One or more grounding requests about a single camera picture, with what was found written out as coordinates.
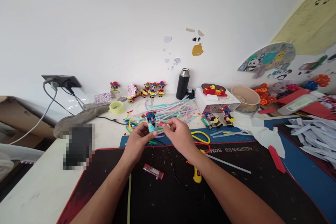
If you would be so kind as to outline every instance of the left hand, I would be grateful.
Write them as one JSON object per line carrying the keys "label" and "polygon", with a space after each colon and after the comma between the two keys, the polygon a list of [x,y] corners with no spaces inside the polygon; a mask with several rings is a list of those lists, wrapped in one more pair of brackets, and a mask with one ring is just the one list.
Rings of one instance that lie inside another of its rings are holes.
{"label": "left hand", "polygon": [[140,160],[145,145],[157,135],[156,131],[149,133],[147,123],[139,124],[130,134],[121,159],[135,165]]}

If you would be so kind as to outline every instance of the white desk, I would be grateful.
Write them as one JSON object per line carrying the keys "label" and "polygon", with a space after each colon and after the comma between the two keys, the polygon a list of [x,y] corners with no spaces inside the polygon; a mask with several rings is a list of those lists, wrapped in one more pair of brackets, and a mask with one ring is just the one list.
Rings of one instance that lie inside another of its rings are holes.
{"label": "white desk", "polygon": [[[135,113],[146,110],[146,100],[147,98],[139,97],[132,104],[125,102],[125,112],[133,110],[132,113]],[[174,94],[166,94],[163,97],[155,97],[154,105],[176,101]],[[190,129],[205,127],[201,116],[197,115],[198,112],[196,111],[195,115],[199,117],[188,124]],[[100,116],[122,121],[126,117],[126,113],[114,115],[106,112]],[[126,133],[125,125],[103,118],[95,118],[88,123],[95,124],[94,149],[117,148],[121,137]],[[83,173],[83,169],[63,170],[63,157],[65,157],[67,141],[67,139],[56,139],[0,203],[1,224],[57,222]]]}

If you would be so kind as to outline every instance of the hand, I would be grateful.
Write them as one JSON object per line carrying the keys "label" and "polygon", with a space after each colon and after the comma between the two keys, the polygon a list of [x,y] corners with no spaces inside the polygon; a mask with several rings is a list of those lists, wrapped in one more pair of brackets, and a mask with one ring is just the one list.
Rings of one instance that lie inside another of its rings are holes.
{"label": "hand", "polygon": [[200,152],[186,123],[174,117],[167,124],[170,125],[170,128],[166,124],[163,124],[164,133],[171,140],[178,152],[186,159],[189,159],[195,151],[197,153]]}
{"label": "hand", "polygon": [[147,123],[143,122],[130,134],[121,159],[130,165],[135,165],[144,151],[146,143],[156,137],[158,133],[149,133]]}

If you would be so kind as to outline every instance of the black thermos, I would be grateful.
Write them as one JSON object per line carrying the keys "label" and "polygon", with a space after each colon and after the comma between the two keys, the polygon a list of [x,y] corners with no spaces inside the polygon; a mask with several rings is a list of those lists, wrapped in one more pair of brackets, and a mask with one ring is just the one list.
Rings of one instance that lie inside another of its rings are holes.
{"label": "black thermos", "polygon": [[176,91],[176,98],[182,100],[183,97],[186,95],[189,83],[189,69],[183,68],[177,84],[177,91]]}

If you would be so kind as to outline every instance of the yellow box cutter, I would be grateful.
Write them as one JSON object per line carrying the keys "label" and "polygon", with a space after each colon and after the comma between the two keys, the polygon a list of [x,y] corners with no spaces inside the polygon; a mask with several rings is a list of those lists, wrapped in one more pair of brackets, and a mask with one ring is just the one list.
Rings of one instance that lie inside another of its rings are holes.
{"label": "yellow box cutter", "polygon": [[197,168],[194,166],[194,169],[195,169],[195,174],[193,176],[193,179],[196,183],[201,183],[202,181],[202,175],[201,175],[201,172],[199,170],[197,170]]}

